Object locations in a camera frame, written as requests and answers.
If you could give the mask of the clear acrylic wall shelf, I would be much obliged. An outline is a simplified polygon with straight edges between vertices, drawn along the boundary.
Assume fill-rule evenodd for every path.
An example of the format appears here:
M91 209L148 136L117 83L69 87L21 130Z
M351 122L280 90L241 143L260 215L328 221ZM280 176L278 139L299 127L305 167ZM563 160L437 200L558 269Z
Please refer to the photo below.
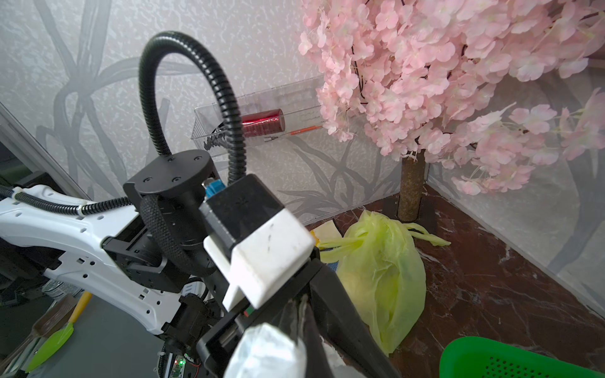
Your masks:
M237 99L246 145L257 146L319 129L324 120L317 90L323 84L324 78L319 76ZM219 105L214 102L198 107L194 114L191 139L195 146L213 157L226 154L226 126Z

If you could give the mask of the green plastic perforated basket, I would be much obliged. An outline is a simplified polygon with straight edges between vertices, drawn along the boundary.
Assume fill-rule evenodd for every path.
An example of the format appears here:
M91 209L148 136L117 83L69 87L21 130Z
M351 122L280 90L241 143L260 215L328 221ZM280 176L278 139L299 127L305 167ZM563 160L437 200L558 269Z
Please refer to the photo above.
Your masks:
M452 341L440 360L439 377L603 377L603 373L482 337Z

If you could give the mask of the patterned white plastic bag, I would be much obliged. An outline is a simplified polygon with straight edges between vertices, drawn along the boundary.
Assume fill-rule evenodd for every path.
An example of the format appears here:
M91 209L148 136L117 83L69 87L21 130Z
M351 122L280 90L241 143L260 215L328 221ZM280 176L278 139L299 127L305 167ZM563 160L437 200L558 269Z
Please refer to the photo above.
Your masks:
M304 377L306 349L277 327L263 323L246 332L225 370L225 377Z

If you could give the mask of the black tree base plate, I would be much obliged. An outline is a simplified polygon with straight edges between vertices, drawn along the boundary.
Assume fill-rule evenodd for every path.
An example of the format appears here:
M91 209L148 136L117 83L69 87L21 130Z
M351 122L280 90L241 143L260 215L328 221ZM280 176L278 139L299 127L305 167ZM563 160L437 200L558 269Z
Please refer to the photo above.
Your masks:
M422 189L422 196L419 205L418 215L413 220L414 223L421 225L426 228L429 232L435 234L438 228L437 216L433 203L429 199L430 188L424 186ZM395 193L381 200L376 201L376 211L384 214L386 217L398 220L400 195Z

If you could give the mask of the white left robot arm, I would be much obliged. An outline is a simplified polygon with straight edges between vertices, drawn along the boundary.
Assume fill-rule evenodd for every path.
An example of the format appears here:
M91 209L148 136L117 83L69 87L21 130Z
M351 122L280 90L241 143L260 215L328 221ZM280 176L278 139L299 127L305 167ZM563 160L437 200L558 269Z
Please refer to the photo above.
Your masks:
M228 179L209 153L174 154L155 99L165 56L188 58L222 115ZM247 172L238 102L222 67L198 41L165 31L147 43L140 102L157 157L100 203L46 185L1 190L1 239L18 250L58 252L44 275L123 310L185 357L197 376L223 377L267 325L294 343L305 377L331 377L324 342L363 376L396 377L310 232Z

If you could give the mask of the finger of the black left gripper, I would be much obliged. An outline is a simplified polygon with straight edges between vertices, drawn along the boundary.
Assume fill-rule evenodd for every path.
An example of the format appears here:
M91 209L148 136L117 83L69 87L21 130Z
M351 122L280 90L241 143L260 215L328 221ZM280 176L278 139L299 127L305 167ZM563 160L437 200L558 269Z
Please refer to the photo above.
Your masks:
M399 377L400 372L374 341L337 274L320 265L310 280L310 305L318 330L368 377Z
M297 327L298 336L306 349L305 378L334 378L308 295L300 299Z

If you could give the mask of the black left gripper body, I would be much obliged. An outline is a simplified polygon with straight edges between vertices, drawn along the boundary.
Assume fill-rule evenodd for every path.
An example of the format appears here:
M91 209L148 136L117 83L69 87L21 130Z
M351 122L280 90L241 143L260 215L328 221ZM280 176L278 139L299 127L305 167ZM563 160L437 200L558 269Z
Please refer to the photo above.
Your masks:
M330 377L321 327L315 314L319 279L330 268L313 258L258 310L244 303L229 311L199 340L196 350L212 377L223 377L244 335L256 326L270 324L295 344L305 347L306 376Z

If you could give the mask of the green avocado print plastic bag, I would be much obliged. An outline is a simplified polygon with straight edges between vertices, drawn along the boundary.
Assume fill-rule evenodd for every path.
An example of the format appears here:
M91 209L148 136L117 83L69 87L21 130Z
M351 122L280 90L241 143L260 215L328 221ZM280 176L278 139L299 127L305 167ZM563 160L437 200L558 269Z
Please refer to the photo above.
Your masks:
M426 273L415 242L445 247L447 240L416 223L365 210L341 234L332 221L311 232L321 261L336 273L383 353L392 354L425 309Z

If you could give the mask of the pink cherry blossom tree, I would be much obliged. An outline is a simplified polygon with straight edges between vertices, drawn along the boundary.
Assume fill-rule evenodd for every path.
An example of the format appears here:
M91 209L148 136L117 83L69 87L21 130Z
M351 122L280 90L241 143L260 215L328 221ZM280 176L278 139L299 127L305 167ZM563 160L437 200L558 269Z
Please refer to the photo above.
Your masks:
M324 77L317 97L329 135L381 154L423 157L459 192L508 192L535 168L604 147L604 93L579 110L512 103L488 111L506 77L522 83L584 71L604 44L602 1L305 1L299 53Z

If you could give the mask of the red black hair brush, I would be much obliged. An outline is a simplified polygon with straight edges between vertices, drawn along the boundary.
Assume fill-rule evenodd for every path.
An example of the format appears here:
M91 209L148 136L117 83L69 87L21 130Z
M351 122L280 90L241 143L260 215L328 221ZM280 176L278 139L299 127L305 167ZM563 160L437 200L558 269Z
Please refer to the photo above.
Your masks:
M281 138L321 129L322 119L315 108L290 113L282 109L266 110L242 116L242 127L247 146L269 143ZM228 147L227 127L224 121L216 126L199 122L192 135L196 145L206 151L218 153Z

